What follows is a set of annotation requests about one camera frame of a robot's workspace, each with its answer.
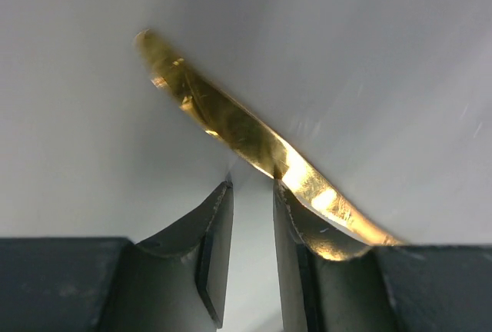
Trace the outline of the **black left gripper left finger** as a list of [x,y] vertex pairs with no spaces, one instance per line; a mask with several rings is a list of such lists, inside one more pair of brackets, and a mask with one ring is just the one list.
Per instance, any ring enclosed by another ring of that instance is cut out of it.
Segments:
[[224,322],[233,187],[133,243],[124,237],[1,241],[3,331],[216,331]]

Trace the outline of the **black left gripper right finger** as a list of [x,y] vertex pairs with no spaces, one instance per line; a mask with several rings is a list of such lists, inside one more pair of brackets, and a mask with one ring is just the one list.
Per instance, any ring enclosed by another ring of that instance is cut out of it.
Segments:
[[488,245],[370,246],[274,183],[286,331],[489,331]]

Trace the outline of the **gold metal knife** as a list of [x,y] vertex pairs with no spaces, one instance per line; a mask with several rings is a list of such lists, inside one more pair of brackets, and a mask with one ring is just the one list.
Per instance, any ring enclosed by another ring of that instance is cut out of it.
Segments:
[[280,181],[305,208],[366,244],[401,243],[364,216],[276,131],[191,66],[156,31],[139,32],[134,44],[156,88],[166,92],[205,133]]

